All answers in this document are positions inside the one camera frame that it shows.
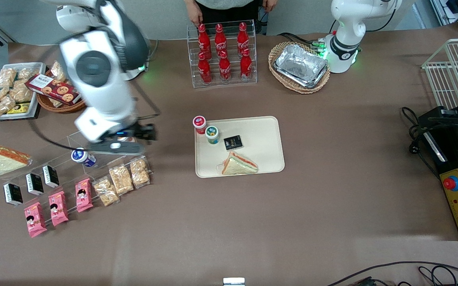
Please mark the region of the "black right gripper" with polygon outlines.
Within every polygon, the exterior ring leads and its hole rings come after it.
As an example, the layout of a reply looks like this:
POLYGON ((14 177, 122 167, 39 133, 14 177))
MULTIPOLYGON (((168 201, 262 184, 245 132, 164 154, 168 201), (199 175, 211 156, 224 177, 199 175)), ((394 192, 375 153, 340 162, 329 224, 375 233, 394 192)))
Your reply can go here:
POLYGON ((147 124, 142 126, 140 124, 133 124, 127 128, 127 132, 131 137, 142 139, 145 141, 156 141, 157 134, 154 124, 147 124))

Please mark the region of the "person right hand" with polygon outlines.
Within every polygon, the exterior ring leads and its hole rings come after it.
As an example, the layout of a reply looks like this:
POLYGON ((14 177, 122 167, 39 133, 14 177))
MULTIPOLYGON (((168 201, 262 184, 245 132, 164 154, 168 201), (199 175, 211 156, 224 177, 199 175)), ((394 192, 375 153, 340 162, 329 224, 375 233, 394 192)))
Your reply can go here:
POLYGON ((187 6, 187 13, 189 16, 189 20, 196 27, 199 27, 199 25, 202 24, 203 22, 202 11, 198 6, 187 6))

